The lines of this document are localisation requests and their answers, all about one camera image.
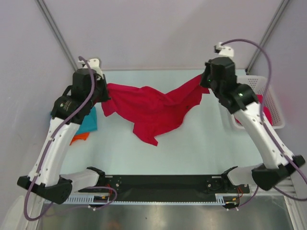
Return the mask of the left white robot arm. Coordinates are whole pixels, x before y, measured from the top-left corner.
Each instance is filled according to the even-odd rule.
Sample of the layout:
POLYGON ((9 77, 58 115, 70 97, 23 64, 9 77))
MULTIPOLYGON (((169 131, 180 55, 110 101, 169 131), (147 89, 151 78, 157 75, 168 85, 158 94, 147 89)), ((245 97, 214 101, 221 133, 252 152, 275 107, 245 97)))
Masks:
POLYGON ((64 203, 71 193, 91 187, 102 191, 106 186, 104 172, 88 167, 82 172, 60 174, 60 170, 77 130, 96 103, 109 100, 106 79, 99 67, 74 72, 72 85, 55 102, 51 111, 48 135, 35 166, 19 177, 18 186, 56 204, 64 203))

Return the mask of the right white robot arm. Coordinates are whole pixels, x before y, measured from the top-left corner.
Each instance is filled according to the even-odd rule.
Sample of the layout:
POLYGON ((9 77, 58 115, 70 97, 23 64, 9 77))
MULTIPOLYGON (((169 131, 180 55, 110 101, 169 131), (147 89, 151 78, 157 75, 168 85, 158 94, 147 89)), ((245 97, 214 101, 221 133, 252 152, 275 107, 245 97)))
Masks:
POLYGON ((221 180, 226 192, 251 183, 268 191, 305 164, 304 157, 294 155, 278 137, 252 88, 237 82, 235 64, 230 58, 217 57, 206 62, 200 85, 211 89, 220 105, 241 123, 263 161, 259 166, 233 167, 226 171, 227 177, 221 180))

